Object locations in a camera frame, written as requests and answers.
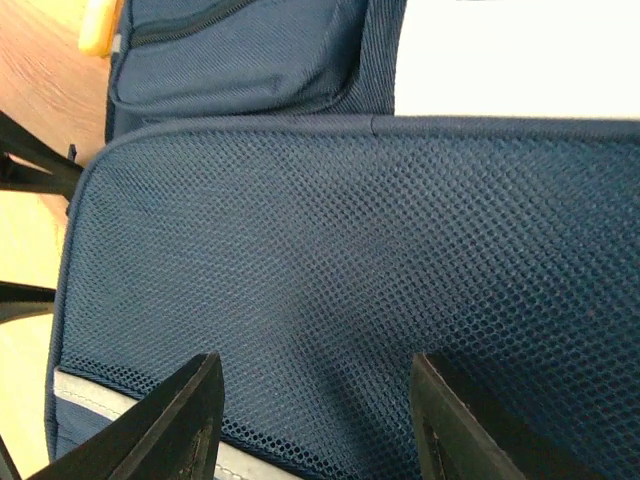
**backpack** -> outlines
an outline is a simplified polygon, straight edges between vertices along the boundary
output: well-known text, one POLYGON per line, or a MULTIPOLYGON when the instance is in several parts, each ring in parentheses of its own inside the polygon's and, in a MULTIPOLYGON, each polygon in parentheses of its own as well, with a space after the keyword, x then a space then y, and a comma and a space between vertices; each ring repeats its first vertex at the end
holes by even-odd
POLYGON ((58 172, 52 460, 218 352, 217 478, 420 478, 425 352, 640 478, 637 122, 394 117, 403 2, 124 8, 108 144, 58 172))

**wooden surface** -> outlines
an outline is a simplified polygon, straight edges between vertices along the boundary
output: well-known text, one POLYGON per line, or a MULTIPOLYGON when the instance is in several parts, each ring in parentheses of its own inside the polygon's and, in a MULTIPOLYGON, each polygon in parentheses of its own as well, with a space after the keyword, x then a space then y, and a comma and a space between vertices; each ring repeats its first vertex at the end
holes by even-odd
MULTIPOLYGON (((109 62, 77 48, 87 0, 0 0, 0 109, 83 165, 104 144, 109 62)), ((46 198, 61 224, 66 202, 46 198)))
MULTIPOLYGON (((0 0, 0 109, 53 149, 103 144, 106 59, 76 47, 87 0, 0 0)), ((0 279, 55 287, 67 203, 0 192, 0 279)), ((0 326, 0 434, 23 477, 48 462, 44 378, 51 316, 0 326)))

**yellow marker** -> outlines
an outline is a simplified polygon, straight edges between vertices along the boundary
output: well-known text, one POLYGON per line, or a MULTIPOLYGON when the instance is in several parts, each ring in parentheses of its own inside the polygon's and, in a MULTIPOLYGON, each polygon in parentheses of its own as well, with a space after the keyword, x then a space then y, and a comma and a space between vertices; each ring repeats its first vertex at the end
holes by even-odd
POLYGON ((86 55, 104 57, 111 52, 122 0, 89 0, 78 38, 78 48, 86 55))

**white paper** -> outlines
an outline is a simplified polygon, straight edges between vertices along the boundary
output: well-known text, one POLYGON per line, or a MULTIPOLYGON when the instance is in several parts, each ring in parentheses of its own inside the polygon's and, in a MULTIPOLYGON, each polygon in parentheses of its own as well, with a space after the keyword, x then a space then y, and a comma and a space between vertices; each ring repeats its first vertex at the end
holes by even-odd
POLYGON ((640 118, 637 0, 409 0, 396 115, 640 118))

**white tag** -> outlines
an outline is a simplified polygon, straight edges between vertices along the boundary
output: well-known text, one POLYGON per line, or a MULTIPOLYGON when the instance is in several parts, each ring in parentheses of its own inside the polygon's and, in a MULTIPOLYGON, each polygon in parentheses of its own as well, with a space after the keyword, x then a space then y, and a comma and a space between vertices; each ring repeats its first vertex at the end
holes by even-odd
POLYGON ((396 115, 640 118, 637 0, 409 0, 396 115))

